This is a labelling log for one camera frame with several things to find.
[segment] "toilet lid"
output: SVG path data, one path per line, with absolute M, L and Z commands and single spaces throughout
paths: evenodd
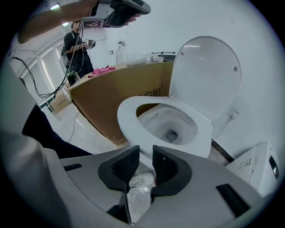
M 240 78 L 240 63 L 226 43 L 214 37 L 196 37 L 175 58 L 169 96 L 215 119 L 232 102 Z

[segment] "toilet drain hole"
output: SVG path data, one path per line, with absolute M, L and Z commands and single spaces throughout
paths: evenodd
M 165 137 L 172 143 L 178 138 L 178 135 L 174 130 L 168 130 Z

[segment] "white toilet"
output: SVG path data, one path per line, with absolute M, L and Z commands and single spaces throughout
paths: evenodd
M 140 146 L 140 161 L 152 167 L 152 146 L 208 157 L 213 119 L 231 104 L 241 79 L 233 50 L 214 37 L 196 37 L 179 50 L 169 97 L 137 96 L 118 108 L 118 123 L 131 145 Z M 139 117 L 138 107 L 156 104 Z

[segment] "wall outlet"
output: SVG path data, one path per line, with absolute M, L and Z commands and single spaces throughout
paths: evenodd
M 240 115 L 240 111 L 238 111 L 235 107 L 228 112 L 228 116 L 232 116 L 232 120 L 236 120 Z

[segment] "brown cardboard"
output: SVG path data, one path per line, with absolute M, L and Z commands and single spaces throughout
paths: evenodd
M 54 100 L 51 101 L 50 106 L 54 109 L 55 113 L 59 113 L 71 102 L 63 93 L 57 93 L 57 96 Z
M 104 136 L 116 145 L 126 142 L 117 121 L 119 105 L 133 96 L 168 96 L 173 63 L 126 67 L 88 78 L 85 75 L 69 89 L 73 103 Z M 139 116 L 153 105 L 138 108 Z

